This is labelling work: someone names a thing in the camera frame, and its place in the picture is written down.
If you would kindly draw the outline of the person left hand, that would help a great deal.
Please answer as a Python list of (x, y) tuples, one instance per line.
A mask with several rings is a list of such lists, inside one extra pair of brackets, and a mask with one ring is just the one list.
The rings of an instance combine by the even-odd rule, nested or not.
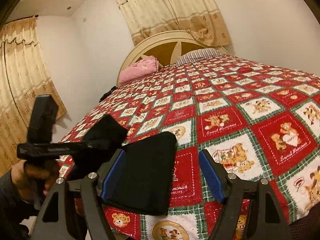
[(11, 180), (20, 197), (28, 202), (34, 200), (37, 193), (46, 196), (59, 177), (59, 164), (48, 160), (42, 167), (20, 160), (11, 169)]

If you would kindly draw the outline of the dark sleeved left forearm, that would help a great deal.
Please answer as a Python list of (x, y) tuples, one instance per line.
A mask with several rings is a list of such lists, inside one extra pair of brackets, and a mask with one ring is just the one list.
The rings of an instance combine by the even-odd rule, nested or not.
[(21, 199), (7, 172), (1, 177), (1, 239), (29, 239), (29, 229), (22, 225), (24, 219), (37, 216), (39, 210), (33, 203)]

